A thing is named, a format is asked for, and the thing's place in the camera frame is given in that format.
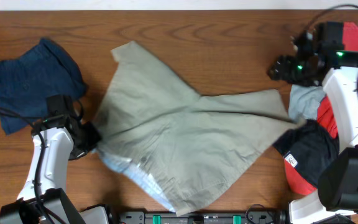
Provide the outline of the khaki beige shorts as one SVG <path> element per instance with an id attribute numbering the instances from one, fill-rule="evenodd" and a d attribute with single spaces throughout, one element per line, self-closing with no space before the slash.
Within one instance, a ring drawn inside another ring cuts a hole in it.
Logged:
<path id="1" fill-rule="evenodd" d="M 289 129 L 277 90 L 202 96 L 136 42 L 118 64 L 93 124 L 97 150 L 177 215 L 209 206 Z"/>

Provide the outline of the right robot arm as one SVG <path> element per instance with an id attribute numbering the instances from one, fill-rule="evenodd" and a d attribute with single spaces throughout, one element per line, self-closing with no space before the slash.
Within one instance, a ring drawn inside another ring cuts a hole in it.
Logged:
<path id="1" fill-rule="evenodd" d="M 321 86 L 329 100 L 337 138 L 309 119 L 274 144 L 283 156 L 290 187 L 302 198 L 289 204 L 288 223 L 347 223 L 358 213 L 358 52 L 345 41 L 350 27 L 318 24 L 294 40 L 296 55 L 281 56 L 274 80 Z"/>

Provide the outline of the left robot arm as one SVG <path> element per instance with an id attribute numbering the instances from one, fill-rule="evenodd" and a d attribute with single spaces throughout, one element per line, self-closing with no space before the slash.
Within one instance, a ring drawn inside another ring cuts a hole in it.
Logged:
<path id="1" fill-rule="evenodd" d="M 70 96 L 46 99 L 48 115 L 31 123 L 34 155 L 23 189 L 14 203 L 1 207 L 0 223 L 109 223 L 103 205 L 79 212 L 66 194 L 68 162 L 92 151 L 101 136 L 82 123 Z"/>

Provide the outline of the light blue grey garment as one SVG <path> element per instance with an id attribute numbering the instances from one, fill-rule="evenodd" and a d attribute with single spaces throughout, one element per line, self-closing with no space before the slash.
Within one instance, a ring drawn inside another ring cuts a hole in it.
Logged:
<path id="1" fill-rule="evenodd" d="M 317 119 L 318 108 L 326 96 L 321 86 L 292 85 L 288 115 L 292 120 Z"/>

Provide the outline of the red t-shirt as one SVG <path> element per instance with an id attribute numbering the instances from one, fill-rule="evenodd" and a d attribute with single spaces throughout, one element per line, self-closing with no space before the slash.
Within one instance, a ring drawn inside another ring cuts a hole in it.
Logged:
<path id="1" fill-rule="evenodd" d="M 355 23 L 346 22 L 344 24 L 342 42 L 346 50 L 358 52 L 358 27 Z M 338 137 L 334 113 L 327 96 L 324 97 L 318 108 L 316 121 L 328 131 L 332 138 Z M 290 166 L 288 161 L 285 161 L 284 164 L 287 181 L 293 192 L 301 195 L 309 195 L 316 190 L 316 187 L 313 187 L 304 178 L 302 178 L 300 174 L 298 174 L 296 170 Z"/>

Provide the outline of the black patterned sports shirt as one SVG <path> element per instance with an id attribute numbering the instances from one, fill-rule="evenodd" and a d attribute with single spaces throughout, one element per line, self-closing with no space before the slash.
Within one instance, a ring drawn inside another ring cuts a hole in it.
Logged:
<path id="1" fill-rule="evenodd" d="M 286 131 L 273 143 L 273 147 L 313 187 L 318 186 L 320 175 L 339 154 L 338 138 L 332 138 L 312 119 L 299 128 Z"/>

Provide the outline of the folded navy blue shorts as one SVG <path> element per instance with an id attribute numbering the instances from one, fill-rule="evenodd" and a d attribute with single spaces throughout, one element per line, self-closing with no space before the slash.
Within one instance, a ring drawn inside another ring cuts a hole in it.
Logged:
<path id="1" fill-rule="evenodd" d="M 0 107 L 31 121 L 48 114 L 48 97 L 69 95 L 77 100 L 86 90 L 77 63 L 50 39 L 40 39 L 16 59 L 0 61 Z"/>

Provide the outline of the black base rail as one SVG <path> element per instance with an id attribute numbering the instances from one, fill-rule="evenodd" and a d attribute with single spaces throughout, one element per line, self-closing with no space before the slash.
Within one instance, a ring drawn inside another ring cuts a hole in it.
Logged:
<path id="1" fill-rule="evenodd" d="M 85 223 L 117 224 L 289 224 L 284 210 L 253 205 L 237 213 L 187 213 L 129 211 L 114 213 L 107 205 L 95 205 L 80 212 Z"/>

